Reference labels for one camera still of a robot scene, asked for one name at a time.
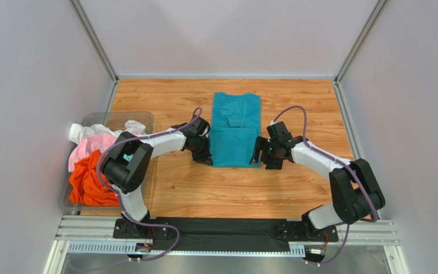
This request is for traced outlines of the teal t shirt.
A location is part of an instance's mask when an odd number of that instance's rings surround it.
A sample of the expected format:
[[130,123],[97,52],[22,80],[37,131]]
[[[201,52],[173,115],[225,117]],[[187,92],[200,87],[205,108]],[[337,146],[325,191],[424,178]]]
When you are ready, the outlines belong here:
[[209,133],[212,167],[258,168],[258,163],[250,161],[260,135],[260,96],[253,93],[214,94]]

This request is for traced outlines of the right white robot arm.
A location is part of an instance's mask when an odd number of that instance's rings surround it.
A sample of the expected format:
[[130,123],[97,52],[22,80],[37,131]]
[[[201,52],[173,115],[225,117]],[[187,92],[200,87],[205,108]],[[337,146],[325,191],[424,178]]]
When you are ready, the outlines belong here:
[[314,145],[304,136],[292,136],[284,122],[267,127],[268,138],[257,137],[251,163],[263,163],[268,170],[281,170],[285,160],[309,168],[330,183],[331,203],[305,212],[299,223],[307,239],[323,236],[337,224],[354,224],[371,217],[386,200],[368,161],[349,160]]

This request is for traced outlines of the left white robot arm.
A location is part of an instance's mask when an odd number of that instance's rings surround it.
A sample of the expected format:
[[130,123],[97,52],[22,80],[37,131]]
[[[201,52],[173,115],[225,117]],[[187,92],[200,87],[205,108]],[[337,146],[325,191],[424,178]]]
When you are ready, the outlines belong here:
[[188,150],[195,163],[211,165],[209,132],[209,122],[194,115],[188,123],[151,135],[124,132],[102,152],[96,174],[101,184],[118,199],[121,220],[115,229],[117,233],[151,238],[157,225],[149,221],[149,209],[142,191],[150,161],[169,152]]

